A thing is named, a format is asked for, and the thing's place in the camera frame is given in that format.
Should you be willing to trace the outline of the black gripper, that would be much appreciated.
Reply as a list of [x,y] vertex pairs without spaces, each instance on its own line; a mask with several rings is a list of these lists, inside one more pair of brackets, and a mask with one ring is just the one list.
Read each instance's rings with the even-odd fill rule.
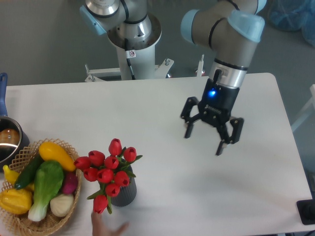
[[[239,88],[214,85],[213,80],[208,79],[201,101],[199,102],[196,97],[188,97],[183,107],[180,117],[185,121],[186,126],[184,138],[188,139],[191,136],[194,123],[201,119],[215,127],[220,135],[221,141],[216,151],[217,156],[222,154],[227,145],[237,143],[240,140],[244,119],[230,119],[230,117],[239,91]],[[190,113],[194,106],[198,106],[199,112],[191,117]],[[226,126],[228,121],[232,126],[231,135]]]

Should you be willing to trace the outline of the bare human hand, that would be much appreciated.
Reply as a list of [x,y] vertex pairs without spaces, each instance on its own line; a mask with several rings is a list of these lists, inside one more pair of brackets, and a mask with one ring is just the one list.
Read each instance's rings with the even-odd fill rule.
[[119,228],[112,230],[102,221],[102,214],[92,212],[92,236],[121,236],[129,227],[129,222],[123,223]]

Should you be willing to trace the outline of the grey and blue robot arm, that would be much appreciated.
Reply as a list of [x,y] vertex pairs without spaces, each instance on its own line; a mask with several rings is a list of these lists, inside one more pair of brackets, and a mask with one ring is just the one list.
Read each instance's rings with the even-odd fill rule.
[[[216,52],[201,100],[187,99],[181,118],[191,135],[201,120],[217,129],[224,147],[239,141],[244,120],[231,115],[232,108],[264,29],[258,16],[263,0],[220,0],[207,10],[190,10],[181,21],[182,37]],[[87,0],[80,7],[87,26],[106,34],[116,47],[121,78],[144,80],[157,76],[155,45],[161,37],[158,19],[145,0]]]

